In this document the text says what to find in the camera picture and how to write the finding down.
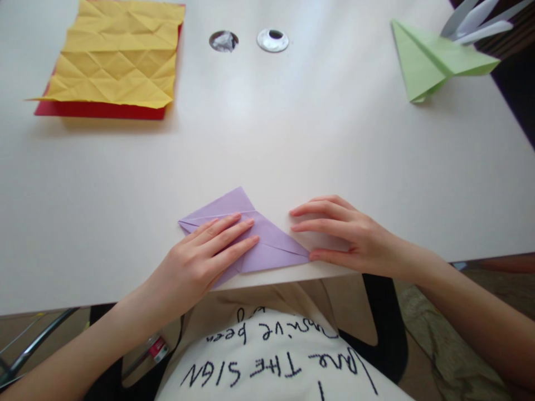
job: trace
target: left hand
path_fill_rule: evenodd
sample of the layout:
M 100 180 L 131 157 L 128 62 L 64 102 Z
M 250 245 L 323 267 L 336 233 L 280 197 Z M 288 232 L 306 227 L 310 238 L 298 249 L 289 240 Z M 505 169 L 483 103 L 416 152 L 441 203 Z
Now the left hand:
M 126 325 L 137 342 L 146 340 L 198 303 L 225 269 L 259 241 L 252 236 L 224 249 L 250 229 L 254 221 L 235 213 L 200 226 L 176 244 L 145 283 L 113 309 L 119 324 Z

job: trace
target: hand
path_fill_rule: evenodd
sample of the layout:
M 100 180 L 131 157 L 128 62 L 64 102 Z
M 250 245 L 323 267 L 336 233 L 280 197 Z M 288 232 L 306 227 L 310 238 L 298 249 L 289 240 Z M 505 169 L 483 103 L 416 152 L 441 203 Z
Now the hand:
M 308 213 L 321 213 L 329 218 L 302 221 L 292 231 L 322 232 L 349 242 L 347 252 L 315 249 L 309 255 L 311 261 L 321 260 L 415 284 L 425 280 L 426 263 L 442 261 L 431 251 L 390 233 L 337 195 L 314 198 L 290 211 L 296 217 Z
M 143 341 L 198 303 L 225 269 L 259 241 L 252 236 L 228 246 L 254 225 L 235 213 L 200 226 L 176 244 L 145 283 L 121 300 L 112 312 Z

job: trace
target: black lettering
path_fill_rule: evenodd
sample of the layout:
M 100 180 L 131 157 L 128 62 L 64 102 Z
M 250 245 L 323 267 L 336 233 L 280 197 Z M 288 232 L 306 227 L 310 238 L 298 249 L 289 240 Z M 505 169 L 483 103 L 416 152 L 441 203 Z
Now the black lettering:
M 338 370 L 342 370 L 343 361 L 345 361 L 349 371 L 351 373 L 353 373 L 354 375 L 356 375 L 357 374 L 357 364 L 355 363 L 355 359 L 353 358 L 353 356 L 351 355 L 351 352 L 349 351 L 349 349 L 351 349 L 351 348 L 348 347 L 347 349 L 348 349 L 348 355 L 347 356 L 344 356 L 343 354 L 338 354 L 338 362 L 336 361 L 335 358 L 333 358 L 329 354 L 314 354 L 314 355 L 309 355 L 308 358 L 309 359 L 319 358 L 319 365 L 322 368 L 326 368 L 328 366 L 328 364 L 327 364 L 327 358 L 328 358 L 328 359 L 331 360 L 331 362 L 333 363 L 334 367 L 336 369 L 338 369 Z
M 210 371 L 206 372 L 206 368 L 208 366 L 210 366 Z M 205 381 L 202 382 L 202 386 L 201 387 L 205 386 L 206 382 L 209 381 L 210 378 L 212 377 L 212 374 L 213 374 L 213 364 L 210 361 L 207 361 L 206 364 L 205 364 L 205 368 L 202 370 L 202 376 L 203 377 L 208 376 L 208 379 L 206 379 Z
M 283 332 L 283 327 L 280 325 L 279 322 L 277 322 L 277 324 L 275 325 L 275 334 L 278 334 L 279 333 L 279 329 L 280 329 L 280 333 L 282 335 L 284 335 L 284 332 Z
M 269 360 L 269 365 L 267 366 L 269 369 L 271 369 L 271 373 L 275 374 L 275 368 L 277 368 L 278 374 L 277 376 L 280 377 L 280 365 L 279 365 L 279 357 L 275 355 L 275 365 L 273 364 L 273 360 Z
M 323 388 L 322 388 L 322 382 L 318 380 L 318 386 L 319 386 L 319 395 L 322 396 L 322 401 L 325 401 L 325 397 L 323 395 Z
M 225 336 L 226 340 L 230 340 L 232 337 L 234 337 L 234 330 L 233 329 L 227 329 L 227 331 L 230 331 L 230 333 L 227 333 Z
M 375 392 L 375 395 L 379 395 L 377 393 L 377 389 L 375 388 L 375 384 L 373 383 L 373 380 L 372 380 L 372 378 L 370 377 L 370 375 L 368 373 L 368 369 L 366 369 L 366 366 L 364 365 L 364 362 L 362 362 L 361 357 L 358 356 L 357 352 L 351 347 L 347 347 L 347 351 L 349 352 L 350 355 L 351 355 L 351 351 L 353 351 L 355 353 L 355 356 L 357 357 L 358 361 L 361 363 L 362 367 L 364 368 L 364 371 L 366 372 L 366 375 L 368 376 L 369 382 L 371 383 L 371 385 L 373 387 L 373 391 Z
M 258 325 L 259 325 L 259 326 L 264 326 L 264 327 L 267 329 L 267 331 L 266 331 L 264 334 L 262 334 L 262 339 L 263 339 L 264 341 L 269 340 L 269 335 L 270 335 L 273 331 L 269 329 L 269 326 L 268 326 L 267 324 L 264 324 L 264 323 L 258 323 Z
M 292 323 L 286 323 L 286 326 L 291 326 L 295 330 L 299 330 L 300 332 L 307 332 L 309 330 L 307 325 L 305 325 L 306 330 L 303 330 L 301 326 L 299 326 L 299 322 L 295 322 L 295 325 L 293 325 Z
M 259 366 L 261 366 L 261 368 L 258 369 L 258 370 L 255 370 L 253 373 L 251 373 L 251 374 L 249 375 L 249 377 L 256 376 L 256 375 L 258 375 L 258 373 L 262 373 L 262 372 L 264 371 L 264 369 L 266 368 L 266 367 L 264 366 L 264 358 L 261 358 L 261 359 L 257 359 L 257 360 L 256 360 L 255 368 L 258 368 Z
M 310 319 L 306 319 L 305 317 L 303 318 L 303 324 L 305 326 L 307 326 L 307 323 L 314 327 L 316 329 L 316 331 L 321 331 L 323 333 L 323 335 L 329 339 L 336 339 L 338 338 L 338 334 L 334 333 L 334 336 L 329 336 L 326 332 L 325 332 L 325 329 L 319 325 L 319 324 L 316 324 L 314 321 L 310 320 Z
M 291 362 L 290 353 L 286 352 L 286 355 L 288 356 L 288 362 L 290 363 L 291 373 L 287 374 L 287 375 L 284 375 L 284 377 L 289 379 L 289 378 L 292 378 L 293 376 L 296 376 L 297 374 L 299 374 L 301 372 L 301 368 L 295 370 L 294 369 L 294 364 Z
M 245 310 L 243 308 L 239 308 L 238 312 L 236 312 L 236 317 L 238 318 L 238 323 L 240 323 L 245 317 Z
M 230 388 L 234 387 L 236 385 L 236 383 L 238 382 L 238 380 L 240 380 L 240 376 L 241 376 L 240 371 L 232 368 L 234 365 L 237 365 L 237 364 L 238 364 L 238 362 L 230 362 L 228 364 L 228 371 L 231 372 L 231 373 L 236 373 L 237 374 L 236 380 L 234 380 L 234 382 L 230 385 Z
M 189 386 L 191 387 L 193 385 L 193 383 L 195 383 L 195 380 L 197 380 L 197 378 L 201 374 L 201 371 L 202 371 L 202 369 L 199 369 L 199 372 L 197 372 L 197 374 L 195 374 L 195 364 L 193 364 L 193 366 L 190 368 L 190 370 L 188 371 L 188 373 L 186 374 L 186 376 L 184 377 L 184 379 L 180 383 L 180 386 L 182 386 L 182 384 L 184 384 L 184 382 L 188 378 L 189 374 L 191 373 L 191 377 L 189 379 Z
M 238 330 L 238 337 L 244 338 L 244 345 L 247 343 L 247 333 L 245 333 L 245 322 L 240 330 Z
M 216 386 L 219 385 L 219 381 L 221 380 L 221 375 L 223 374 L 223 368 L 225 367 L 225 361 L 221 364 L 221 370 L 219 371 L 219 376 L 217 377 Z

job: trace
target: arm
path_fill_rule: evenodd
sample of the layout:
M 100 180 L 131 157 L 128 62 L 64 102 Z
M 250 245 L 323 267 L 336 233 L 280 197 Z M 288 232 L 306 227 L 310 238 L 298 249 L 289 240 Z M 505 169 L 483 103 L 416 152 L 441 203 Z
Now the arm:
M 93 326 L 0 395 L 0 400 L 78 400 L 109 367 L 169 322 L 186 313 L 225 269 L 258 243 L 240 214 L 215 219 L 175 245 L 154 273 Z
M 302 221 L 294 232 L 316 231 L 349 242 L 347 252 L 316 249 L 310 260 L 413 282 L 470 346 L 509 384 L 535 394 L 535 322 L 452 268 L 438 255 L 396 237 L 335 195 L 290 212 L 328 218 Z

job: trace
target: finger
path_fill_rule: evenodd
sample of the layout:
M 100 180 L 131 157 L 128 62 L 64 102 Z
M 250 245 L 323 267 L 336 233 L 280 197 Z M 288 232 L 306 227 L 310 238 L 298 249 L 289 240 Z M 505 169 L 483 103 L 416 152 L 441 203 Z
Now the finger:
M 302 216 L 308 213 L 321 213 L 326 214 L 327 216 L 341 221 L 350 221 L 353 219 L 352 212 L 348 209 L 337 205 L 335 203 L 329 202 L 328 200 L 318 200 L 316 202 L 308 202 L 297 206 L 295 209 L 290 211 L 292 216 Z
M 210 259 L 210 269 L 219 274 L 219 272 L 224 271 L 228 266 L 236 262 L 245 252 L 253 248 L 254 245 L 258 244 L 259 240 L 259 236 L 252 236 L 228 247 Z
M 316 249 L 310 253 L 308 258 L 311 261 L 321 260 L 323 262 L 332 263 L 333 265 L 349 267 L 356 270 L 356 256 L 351 253 Z
M 180 241 L 181 244 L 185 244 L 185 243 L 188 243 L 189 241 L 191 241 L 192 239 L 194 238 L 197 238 L 201 233 L 203 233 L 205 230 L 207 230 L 208 228 L 210 228 L 216 221 L 218 221 L 219 219 L 216 217 L 215 219 L 207 222 L 207 223 L 204 223 L 203 225 L 197 227 L 197 229 L 195 231 L 193 231 L 191 234 L 187 235 L 183 240 Z
M 327 196 L 322 196 L 322 197 L 315 197 L 310 200 L 310 202 L 317 202 L 317 201 L 329 201 L 337 205 L 340 205 L 348 210 L 356 211 L 353 205 L 351 205 L 347 200 L 342 199 L 338 195 L 327 195 Z
M 197 238 L 191 241 L 191 244 L 195 246 L 199 246 L 210 241 L 212 238 L 217 237 L 222 231 L 229 228 L 229 226 L 233 225 L 238 220 L 240 220 L 240 217 L 241 217 L 241 213 L 234 213 L 230 216 L 227 216 L 219 220 L 218 222 L 214 223 L 211 227 L 208 227 L 206 230 L 204 230 Z
M 239 237 L 248 229 L 250 229 L 254 224 L 254 219 L 250 218 L 246 221 L 242 221 L 241 223 L 226 229 L 217 237 L 205 243 L 202 246 L 203 252 L 206 252 L 210 256 L 215 255 L 217 252 L 219 252 L 232 241 L 234 241 L 237 237 Z
M 347 241 L 351 241 L 353 237 L 353 229 L 349 223 L 332 219 L 305 220 L 292 226 L 291 230 L 293 232 L 321 232 Z

